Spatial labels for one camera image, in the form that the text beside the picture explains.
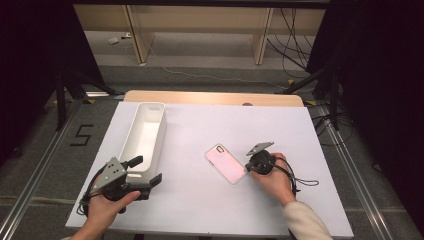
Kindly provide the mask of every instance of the beige sleeve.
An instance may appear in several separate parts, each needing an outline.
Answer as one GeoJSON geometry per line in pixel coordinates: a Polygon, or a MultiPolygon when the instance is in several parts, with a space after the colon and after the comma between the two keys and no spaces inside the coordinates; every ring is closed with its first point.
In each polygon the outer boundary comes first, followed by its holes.
{"type": "Polygon", "coordinates": [[[291,202],[284,206],[283,215],[297,240],[332,239],[327,227],[309,205],[291,202]]]}

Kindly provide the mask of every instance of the smartphone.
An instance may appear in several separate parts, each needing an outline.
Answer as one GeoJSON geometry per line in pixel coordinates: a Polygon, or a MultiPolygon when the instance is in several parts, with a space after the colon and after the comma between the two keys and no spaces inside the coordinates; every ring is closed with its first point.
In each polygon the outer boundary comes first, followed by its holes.
{"type": "Polygon", "coordinates": [[[231,184],[246,175],[246,168],[222,144],[215,145],[205,156],[231,184]]]}

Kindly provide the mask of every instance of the wire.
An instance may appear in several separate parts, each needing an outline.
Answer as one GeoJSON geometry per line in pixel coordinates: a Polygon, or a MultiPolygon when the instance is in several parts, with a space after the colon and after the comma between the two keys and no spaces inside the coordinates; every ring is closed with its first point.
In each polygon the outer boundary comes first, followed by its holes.
{"type": "Polygon", "coordinates": [[[276,52],[278,52],[279,54],[281,54],[281,55],[283,55],[283,57],[285,57],[285,58],[287,58],[287,59],[289,59],[290,61],[292,61],[294,64],[296,64],[297,66],[299,66],[300,68],[302,68],[303,70],[305,70],[305,67],[304,66],[302,66],[300,63],[298,63],[298,62],[296,62],[296,60],[294,60],[293,58],[291,58],[291,57],[289,57],[286,53],[285,53],[285,51],[284,52],[281,52],[276,46],[274,46],[274,44],[272,44],[271,43],[271,41],[269,40],[269,39],[267,39],[267,41],[268,41],[268,43],[275,49],[275,51],[276,52]]]}
{"type": "Polygon", "coordinates": [[[295,29],[296,9],[293,9],[293,8],[292,8],[292,24],[291,24],[291,27],[290,27],[290,25],[289,25],[289,23],[288,23],[288,21],[287,21],[286,16],[284,15],[284,12],[283,12],[283,9],[282,9],[282,8],[280,8],[280,12],[281,12],[281,15],[283,16],[284,22],[286,23],[287,28],[289,29],[289,32],[290,32],[289,39],[287,40],[287,44],[286,44],[286,46],[288,46],[288,45],[289,45],[290,39],[291,39],[291,38],[293,38],[293,40],[294,40],[294,42],[295,42],[295,45],[296,45],[296,49],[298,50],[298,51],[297,51],[297,54],[298,54],[298,56],[299,56],[299,60],[300,60],[301,64],[303,65],[303,67],[305,68],[305,65],[304,65],[304,63],[303,63],[303,61],[302,61],[302,57],[300,56],[300,52],[303,52],[303,51],[302,51],[302,49],[300,48],[300,46],[299,46],[299,44],[298,44],[298,42],[297,42],[297,39],[296,39],[296,29],[295,29]]]}
{"type": "MultiPolygon", "coordinates": [[[[344,144],[344,143],[346,143],[348,140],[350,140],[350,138],[353,136],[353,128],[354,128],[354,123],[352,122],[352,121],[350,121],[349,123],[350,124],[347,124],[347,123],[344,123],[344,122],[342,122],[341,121],[341,119],[342,118],[344,118],[344,117],[349,117],[348,115],[345,115],[345,113],[337,113],[337,119],[336,119],[336,121],[338,122],[338,123],[340,123],[340,124],[342,124],[342,125],[344,125],[344,126],[348,126],[348,127],[350,127],[350,133],[349,133],[349,135],[348,135],[348,137],[346,137],[345,139],[342,139],[342,141],[340,142],[340,143],[338,143],[338,144],[328,144],[328,143],[321,143],[321,146],[330,146],[330,147],[338,147],[338,146],[340,146],[341,144],[344,144]]],[[[317,119],[319,119],[319,121],[318,121],[318,123],[315,125],[315,130],[318,130],[318,128],[321,126],[321,124],[325,121],[325,120],[330,120],[330,118],[331,118],[331,116],[330,116],[330,114],[327,114],[327,115],[325,115],[325,116],[318,116],[318,117],[314,117],[314,118],[312,118],[312,121],[314,121],[314,120],[317,120],[317,119]]],[[[317,133],[317,136],[321,136],[323,133],[324,133],[324,131],[330,126],[330,125],[332,125],[333,124],[333,122],[334,122],[334,120],[330,120],[329,122],[327,122],[326,124],[325,124],[325,126],[322,128],[322,130],[319,132],[319,133],[317,133]]]]}
{"type": "MultiPolygon", "coordinates": [[[[155,53],[155,51],[153,50],[152,46],[149,45],[150,51],[152,51],[153,55],[155,57],[158,57],[155,53]]],[[[165,72],[171,73],[171,74],[181,74],[184,76],[188,76],[188,77],[195,77],[195,78],[210,78],[210,79],[215,79],[215,80],[219,80],[219,81],[240,81],[240,82],[245,82],[245,83],[266,83],[281,89],[288,89],[288,87],[283,87],[280,86],[278,84],[272,83],[272,82],[268,82],[268,81],[255,81],[255,80],[245,80],[245,79],[241,79],[241,78],[219,78],[219,77],[214,77],[214,76],[209,76],[209,75],[194,75],[194,74],[188,74],[185,72],[180,72],[180,71],[171,71],[169,69],[167,69],[166,67],[164,67],[163,65],[161,65],[161,68],[163,70],[165,70],[165,72]]]]}
{"type": "Polygon", "coordinates": [[[116,48],[116,49],[125,49],[125,56],[129,59],[129,60],[131,60],[132,62],[134,62],[134,63],[137,63],[137,61],[134,61],[134,59],[131,59],[128,55],[128,49],[130,49],[131,47],[133,47],[133,44],[132,43],[130,43],[130,44],[128,44],[127,46],[123,46],[123,47],[119,47],[119,46],[117,46],[117,45],[119,45],[121,42],[117,42],[116,44],[105,44],[106,46],[109,46],[109,47],[112,47],[112,48],[116,48]]]}
{"type": "MultiPolygon", "coordinates": [[[[305,186],[317,186],[317,185],[319,185],[319,181],[318,180],[303,180],[303,179],[300,179],[300,178],[296,178],[294,176],[293,169],[291,168],[290,164],[287,162],[286,159],[280,158],[280,157],[275,157],[275,159],[282,160],[287,165],[287,168],[289,169],[289,172],[291,173],[291,176],[292,176],[292,178],[295,181],[297,181],[297,182],[299,182],[299,183],[301,183],[301,184],[303,184],[305,186]]],[[[281,171],[283,171],[283,172],[285,172],[287,174],[287,171],[284,168],[282,168],[282,167],[280,167],[278,165],[272,164],[272,163],[268,163],[268,164],[269,165],[273,165],[275,168],[278,168],[278,169],[280,169],[281,171]]]]}
{"type": "Polygon", "coordinates": [[[94,177],[91,179],[90,183],[88,184],[87,190],[85,191],[83,197],[81,198],[81,200],[79,202],[79,206],[78,206],[78,209],[77,209],[78,215],[88,216],[88,205],[90,203],[90,198],[92,197],[90,195],[90,191],[93,187],[94,181],[103,172],[105,167],[106,167],[106,165],[104,165],[102,168],[100,168],[99,171],[97,171],[97,173],[94,175],[94,177]]]}
{"type": "MultiPolygon", "coordinates": [[[[281,41],[280,41],[280,39],[278,39],[278,36],[277,35],[274,35],[274,37],[275,37],[275,39],[277,40],[277,42],[281,45],[281,46],[283,46],[283,47],[285,47],[285,48],[287,48],[288,50],[291,50],[291,51],[294,51],[294,52],[299,52],[299,50],[298,49],[294,49],[294,48],[291,48],[291,47],[289,47],[289,46],[286,46],[286,45],[284,45],[284,43],[282,43],[281,41]]],[[[306,53],[306,52],[302,52],[303,54],[305,54],[305,55],[311,55],[310,53],[306,53]]]]}
{"type": "Polygon", "coordinates": [[[312,44],[309,42],[308,38],[306,36],[303,36],[303,37],[305,38],[306,42],[309,44],[309,47],[312,48],[312,44]]]}

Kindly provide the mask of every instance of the white table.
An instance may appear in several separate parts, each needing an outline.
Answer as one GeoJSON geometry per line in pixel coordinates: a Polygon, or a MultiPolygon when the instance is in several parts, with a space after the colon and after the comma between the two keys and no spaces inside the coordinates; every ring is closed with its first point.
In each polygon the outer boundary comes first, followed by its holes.
{"type": "MultiPolygon", "coordinates": [[[[118,156],[137,103],[120,103],[79,198],[94,173],[118,156]]],[[[138,201],[118,215],[110,229],[153,234],[279,237],[288,235],[281,206],[249,175],[231,185],[205,159],[222,143],[244,165],[256,143],[274,141],[270,152],[284,152],[298,178],[319,180],[316,187],[298,184],[298,200],[307,202],[334,237],[353,236],[331,178],[309,113],[303,107],[167,104],[167,131],[158,172],[163,181],[148,201],[138,201]]],[[[81,227],[76,214],[67,227],[81,227]]]]}

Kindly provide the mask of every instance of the white tray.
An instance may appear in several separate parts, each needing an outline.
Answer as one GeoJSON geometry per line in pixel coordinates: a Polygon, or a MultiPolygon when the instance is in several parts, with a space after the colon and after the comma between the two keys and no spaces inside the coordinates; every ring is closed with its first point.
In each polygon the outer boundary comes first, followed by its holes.
{"type": "Polygon", "coordinates": [[[165,104],[156,102],[139,104],[119,161],[129,161],[141,155],[143,162],[127,170],[127,182],[149,183],[156,176],[166,124],[165,104]]]}

